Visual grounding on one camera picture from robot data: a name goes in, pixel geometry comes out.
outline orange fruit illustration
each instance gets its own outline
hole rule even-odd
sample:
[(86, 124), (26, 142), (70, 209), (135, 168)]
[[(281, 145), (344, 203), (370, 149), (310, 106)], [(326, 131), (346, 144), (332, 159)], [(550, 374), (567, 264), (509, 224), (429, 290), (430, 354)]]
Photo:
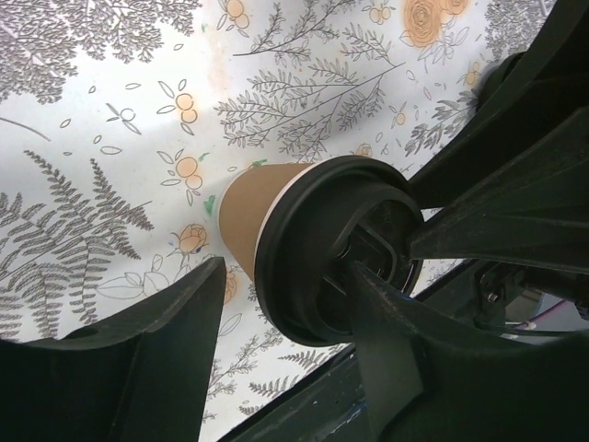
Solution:
[(196, 122), (196, 120), (199, 118), (199, 114), (194, 109), (183, 110), (182, 113), (180, 114), (180, 118), (184, 122), (187, 122), (188, 124), (190, 124), (191, 122)]
[(200, 189), (202, 186), (202, 178), (198, 175), (192, 175), (186, 179), (186, 185), (189, 189), (193, 189), (194, 191)]
[(243, 4), (239, 0), (229, 0), (227, 2), (227, 14), (230, 17), (237, 18), (243, 14)]
[(370, 20), (373, 23), (378, 23), (378, 20), (380, 20), (380, 11), (377, 8), (373, 7), (368, 13), (368, 17), (370, 17)]
[(388, 20), (390, 18), (390, 7), (383, 7), (383, 10), (380, 12), (380, 16), (384, 20)]
[(196, 169), (199, 167), (199, 163), (196, 162), (196, 159), (193, 157), (187, 157), (181, 159), (176, 164), (176, 171), (182, 178), (187, 178), (196, 172)]
[(176, 106), (182, 111), (192, 109), (194, 106), (194, 99), (191, 94), (180, 94), (176, 97)]
[(240, 29), (245, 29), (249, 26), (249, 18), (245, 14), (236, 17), (236, 26)]
[(473, 71), (469, 71), (467, 74), (467, 83), (472, 86), (475, 84), (476, 79), (477, 75)]

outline leaf drawing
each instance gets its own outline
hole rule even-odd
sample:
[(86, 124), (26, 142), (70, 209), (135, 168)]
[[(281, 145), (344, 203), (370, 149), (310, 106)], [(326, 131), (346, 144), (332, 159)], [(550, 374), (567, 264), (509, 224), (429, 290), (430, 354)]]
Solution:
[(251, 416), (261, 410), (261, 407), (259, 405), (255, 405), (253, 407), (244, 407), (243, 405), (239, 405), (238, 409), (246, 416)]
[(279, 359), (283, 361), (291, 361), (301, 366), (306, 373), (310, 373), (321, 364), (330, 358), (329, 353), (321, 353), (318, 350), (307, 350), (306, 352), (299, 352), (294, 355), (281, 356)]
[(411, 131), (411, 138), (405, 144), (405, 156), (418, 153), (421, 149), (434, 149), (439, 146), (443, 136), (454, 137), (472, 117), (477, 107), (477, 96), (471, 90), (464, 90), (457, 101), (441, 99), (432, 116), (438, 123), (430, 127), (423, 122)]
[(149, 63), (164, 45), (160, 24), (189, 36), (200, 6), (198, 0), (0, 2), (0, 101), (23, 93), (41, 104), (61, 99), (66, 78), (77, 75), (78, 51), (95, 60)]
[(115, 147), (114, 145), (104, 145), (100, 148), (100, 152), (104, 155), (119, 155), (122, 152), (120, 147)]
[(241, 322), (241, 313), (237, 313), (235, 316), (228, 319), (220, 328), (219, 328), (219, 337), (227, 336), (230, 332), (236, 329)]
[(287, 376), (285, 378), (271, 380), (270, 382), (264, 382), (263, 384), (249, 382), (249, 389), (263, 398), (275, 399), (285, 391), (291, 389), (297, 381), (298, 376), (295, 376), (291, 380), (289, 380), (289, 377)]
[(502, 2), (491, 0), (487, 5), (485, 18), (488, 20), (487, 47), (492, 50), (495, 60), (527, 50), (556, 0), (514, 0)]
[(385, 60), (391, 66), (393, 65), (388, 56), (393, 43), (392, 41), (385, 42), (384, 36), (378, 37), (375, 31), (364, 31), (362, 26), (354, 26), (353, 23), (350, 23), (349, 28), (345, 28), (343, 35), (351, 44), (350, 48), (345, 43), (341, 44), (341, 53), (345, 56), (351, 57), (354, 61), (358, 61), (364, 56), (369, 61)]
[[(0, 250), (0, 282), (4, 281), (0, 304), (15, 305), (11, 299), (18, 297), (33, 311), (40, 336), (55, 337), (66, 300), (84, 324), (97, 320), (93, 298), (112, 257), (139, 259), (128, 239), (129, 226), (142, 230), (153, 226), (142, 205), (132, 207), (112, 189), (96, 160), (90, 160), (94, 195), (88, 197), (45, 159), (25, 153), (46, 176), (55, 208), (25, 205), (20, 193), (10, 202), (6, 193), (0, 193), (0, 228), (5, 237)], [(11, 251), (4, 252), (4, 246)], [(16, 316), (3, 313), (0, 330), (20, 327)]]

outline plant illustration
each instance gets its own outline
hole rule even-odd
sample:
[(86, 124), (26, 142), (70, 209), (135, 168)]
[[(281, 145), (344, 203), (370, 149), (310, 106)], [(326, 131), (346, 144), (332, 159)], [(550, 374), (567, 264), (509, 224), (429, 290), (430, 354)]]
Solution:
[(342, 44), (341, 53), (351, 57), (352, 62), (364, 56), (384, 62), (388, 68), (362, 82), (349, 63), (339, 59), (317, 58), (308, 67), (312, 76), (306, 79), (280, 68), (275, 73), (260, 70), (258, 76), (248, 79), (252, 92), (246, 90), (237, 99), (215, 107), (218, 115), (224, 117), (221, 124), (228, 143), (263, 147), (273, 136), (280, 143), (281, 152), (297, 161), (316, 162), (326, 152), (324, 142), (334, 123), (347, 130), (363, 117), (374, 117), (384, 103), (381, 81), (398, 67), (389, 56), (391, 44), (373, 31), (364, 32), (353, 24), (346, 28), (344, 36), (349, 43)]
[(418, 60), (423, 60), (426, 70), (430, 58), (432, 64), (452, 60), (455, 48), (467, 39), (469, 27), (456, 33), (453, 31), (457, 16), (467, 2), (448, 0), (440, 4), (438, 0), (406, 0), (403, 10), (405, 31), (399, 39), (408, 46), (421, 49)]
[(202, 187), (202, 177), (197, 173), (199, 163), (209, 155), (208, 152), (202, 154), (198, 160), (194, 157), (184, 157), (182, 154), (184, 149), (180, 149), (172, 158), (169, 154), (163, 151), (157, 151), (159, 157), (166, 164), (173, 166), (173, 169), (169, 169), (167, 174), (170, 177), (175, 177), (161, 182), (162, 186), (177, 186), (181, 182), (186, 186), (186, 201), (189, 206), (194, 204), (194, 196), (201, 196), (198, 190)]
[(258, 352), (266, 352), (271, 348), (280, 345), (283, 342), (283, 336), (278, 330), (271, 328), (264, 332), (263, 340), (256, 334), (243, 345), (236, 354), (236, 360), (229, 364), (228, 368), (221, 366), (221, 360), (215, 359), (211, 369), (211, 378), (207, 390), (207, 401), (219, 395), (232, 395), (236, 392), (236, 382), (233, 379), (237, 375), (247, 375), (258, 366), (258, 361), (254, 359)]
[(182, 255), (182, 262), (180, 263), (180, 269), (184, 267), (191, 258), (191, 255), (196, 255), (202, 251), (202, 248), (207, 244), (206, 230), (200, 224), (190, 224), (182, 230), (182, 233), (172, 233), (178, 245), (168, 256), (176, 253)]
[(243, 405), (239, 405), (239, 407), (237, 409), (240, 410), (246, 416), (251, 416), (251, 415), (257, 413), (259, 410), (261, 410), (261, 406), (254, 405), (254, 406), (244, 407)]
[(301, 366), (307, 374), (321, 366), (326, 362), (331, 355), (328, 352), (320, 352), (318, 350), (307, 350), (306, 352), (299, 352), (294, 355), (281, 356), (279, 359), (283, 361), (290, 361)]
[(376, 23), (377, 25), (382, 25), (385, 23), (391, 16), (392, 11), (396, 8), (393, 6), (388, 6), (388, 0), (384, 2), (377, 3), (376, 0), (370, 1), (370, 6), (365, 6), (362, 8), (363, 12), (368, 12), (368, 17), (370, 17), (370, 21)]
[(274, 61), (282, 67), (287, 66), (289, 59), (293, 67), (299, 67), (303, 62), (311, 60), (309, 42), (311, 38), (320, 38), (324, 43), (339, 36), (330, 24), (328, 18), (350, 10), (357, 0), (304, 0), (305, 10), (291, 27), (290, 31), (281, 38), (283, 23), (286, 21), (282, 7), (274, 3), (274, 10), (269, 16), (269, 26), (264, 32), (254, 38), (250, 51), (237, 53), (235, 56), (253, 55), (259, 53), (273, 53)]
[(469, 63), (468, 64), (468, 70), (467, 72), (461, 76), (458, 81), (456, 81), (456, 83), (460, 83), (462, 82), (463, 86), (473, 86), (476, 81), (477, 81), (477, 77), (480, 76), (480, 63), (479, 62), (473, 62), (473, 63)]
[(149, 63), (164, 45), (160, 24), (189, 36), (198, 0), (6, 0), (0, 2), (0, 101), (61, 99), (78, 51), (95, 60)]
[(144, 272), (143, 275), (127, 272), (122, 277), (111, 279), (99, 285), (96, 291), (104, 297), (113, 299), (150, 297), (169, 286), (167, 277), (159, 272), (163, 260), (161, 255), (156, 255), (148, 272)]
[(434, 126), (428, 123), (418, 124), (411, 132), (411, 138), (405, 144), (405, 157), (417, 154), (422, 149), (434, 149), (439, 146), (442, 136), (454, 137), (472, 117), (477, 107), (477, 96), (474, 91), (463, 90), (456, 101), (441, 99), (440, 106), (435, 108), (433, 119), (437, 120)]
[(292, 379), (290, 379), (289, 376), (286, 376), (284, 378), (271, 380), (270, 382), (264, 382), (263, 384), (249, 382), (249, 389), (256, 394), (259, 394), (262, 398), (276, 399), (285, 391), (291, 389), (296, 382), (298, 382), (298, 376), (295, 376)]
[(227, 266), (227, 280), (225, 283), (225, 298), (223, 300), (223, 305), (227, 305), (233, 300), (234, 297), (236, 297), (238, 288), (238, 273), (243, 273), (241, 267), (237, 265)]
[(248, 287), (248, 301), (255, 302), (256, 307), (254, 307), (254, 311), (258, 312), (258, 319), (262, 320), (264, 324), (268, 324), (268, 318), (264, 315), (264, 312), (261, 311), (260, 303), (258, 302), (258, 294), (256, 293), (256, 286), (254, 284), (250, 284)]
[(407, 116), (405, 115), (405, 106), (407, 105), (407, 101), (401, 104), (401, 107), (395, 108), (395, 106), (389, 106), (391, 112), (393, 112), (393, 121), (390, 124), (390, 128), (393, 129), (395, 126), (399, 125), (402, 126), (407, 121)]
[(25, 129), (29, 132), (32, 132), (38, 136), (40, 136), (42, 139), (44, 139), (45, 141), (51, 141), (51, 138), (45, 136), (44, 134), (42, 134), (41, 132), (33, 129), (32, 127), (27, 126), (26, 124), (23, 124), (22, 122), (14, 122), (12, 120), (8, 120), (7, 118), (4, 117), (0, 117), (0, 122), (7, 122), (8, 124), (14, 124), (17, 127), (21, 127), (22, 129)]
[[(54, 209), (28, 205), (21, 193), (0, 193), (0, 305), (33, 310), (41, 337), (55, 337), (68, 299), (78, 320), (97, 320), (96, 289), (113, 256), (140, 259), (129, 242), (130, 226), (153, 229), (144, 213), (148, 203), (131, 206), (112, 189), (95, 159), (90, 160), (93, 195), (79, 191), (59, 169), (39, 155), (25, 154), (47, 177)], [(0, 316), (3, 338), (18, 334), (16, 313)]]
[(226, 24), (226, 31), (237, 28), (237, 32), (248, 39), (249, 35), (245, 29), (249, 26), (249, 16), (246, 14), (243, 2), (241, 0), (218, 0), (218, 2), (225, 13), (217, 22), (217, 30), (221, 30)]
[(527, 50), (544, 25), (556, 0), (490, 0), (485, 18), (487, 47), (495, 60)]
[(372, 158), (372, 147), (367, 143), (362, 143), (358, 146), (355, 152), (351, 152), (351, 154)]
[(164, 114), (178, 110), (180, 113), (180, 127), (188, 134), (194, 136), (189, 124), (193, 124), (199, 118), (198, 112), (194, 109), (194, 98), (191, 94), (181, 93), (186, 88), (186, 79), (180, 80), (178, 83), (178, 93), (174, 91), (165, 82), (159, 81), (158, 84), (164, 93), (174, 100), (174, 104), (168, 104), (159, 108), (156, 113)]
[(134, 134), (141, 135), (141, 132), (139, 131), (139, 129), (137, 129), (137, 126), (135, 126), (132, 123), (132, 121), (135, 119), (135, 112), (133, 109), (125, 108), (121, 111), (118, 111), (111, 104), (109, 104), (109, 103), (106, 103), (106, 104), (107, 104), (107, 107), (110, 109), (110, 111), (112, 113), (114, 113), (114, 117), (110, 117), (109, 119), (107, 119), (107, 122), (116, 122), (118, 120), (121, 120), (122, 124), (127, 129), (129, 129)]

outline rose illustration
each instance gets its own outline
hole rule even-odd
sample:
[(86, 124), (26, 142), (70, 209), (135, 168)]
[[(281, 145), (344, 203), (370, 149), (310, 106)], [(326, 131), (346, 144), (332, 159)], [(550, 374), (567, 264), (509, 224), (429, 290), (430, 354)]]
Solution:
[(442, 0), (442, 8), (450, 14), (461, 14), (468, 6), (468, 0)]
[(172, 233), (178, 239), (178, 246), (168, 256), (174, 253), (181, 253), (182, 263), (180, 267), (186, 265), (190, 255), (199, 253), (206, 246), (206, 230), (200, 224), (190, 224), (184, 227), (180, 235)]
[(227, 282), (225, 284), (225, 298), (223, 305), (228, 304), (237, 293), (237, 275), (234, 270), (227, 269)]
[(191, 224), (184, 228), (179, 236), (179, 250), (184, 253), (198, 253), (206, 242), (206, 230), (199, 224)]
[(436, 41), (440, 35), (442, 8), (437, 0), (406, 0), (403, 23), (413, 44), (418, 48), (424, 48)]
[(362, 143), (358, 146), (355, 152), (356, 155), (360, 155), (362, 157), (369, 157), (372, 158), (372, 147), (367, 143)]

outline black plastic lid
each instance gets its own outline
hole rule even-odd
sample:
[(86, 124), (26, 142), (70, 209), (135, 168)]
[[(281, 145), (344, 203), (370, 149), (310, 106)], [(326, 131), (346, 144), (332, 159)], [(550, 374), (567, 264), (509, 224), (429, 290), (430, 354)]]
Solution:
[(409, 185), (388, 164), (346, 156), (310, 169), (274, 207), (260, 237), (255, 283), (262, 310), (304, 345), (349, 342), (343, 263), (364, 263), (409, 293), (421, 262), (405, 238), (422, 222)]

